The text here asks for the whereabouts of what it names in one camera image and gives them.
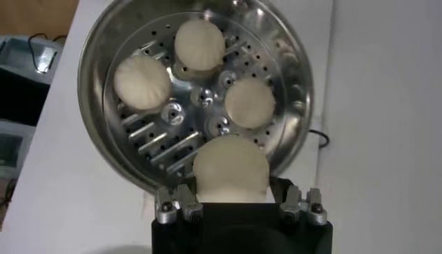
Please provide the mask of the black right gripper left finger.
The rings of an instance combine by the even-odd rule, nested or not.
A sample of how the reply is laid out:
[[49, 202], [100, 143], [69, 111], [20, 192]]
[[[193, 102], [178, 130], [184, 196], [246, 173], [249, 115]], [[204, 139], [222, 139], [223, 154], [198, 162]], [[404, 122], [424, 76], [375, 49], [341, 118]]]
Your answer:
[[159, 224], [173, 224], [182, 219], [190, 223], [198, 223], [203, 216], [203, 205], [200, 203], [188, 184], [180, 184], [175, 189], [165, 186], [155, 193], [155, 219]]

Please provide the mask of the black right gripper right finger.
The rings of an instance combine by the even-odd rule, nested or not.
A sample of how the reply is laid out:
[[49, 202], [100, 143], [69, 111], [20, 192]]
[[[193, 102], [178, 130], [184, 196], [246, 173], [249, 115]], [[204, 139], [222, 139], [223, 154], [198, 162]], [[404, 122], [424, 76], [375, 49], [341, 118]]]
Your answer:
[[311, 225], [326, 225], [327, 211], [318, 188], [310, 188], [303, 199], [302, 191], [289, 179], [271, 177], [269, 186], [282, 216], [288, 217], [290, 222], [299, 222], [303, 216]]

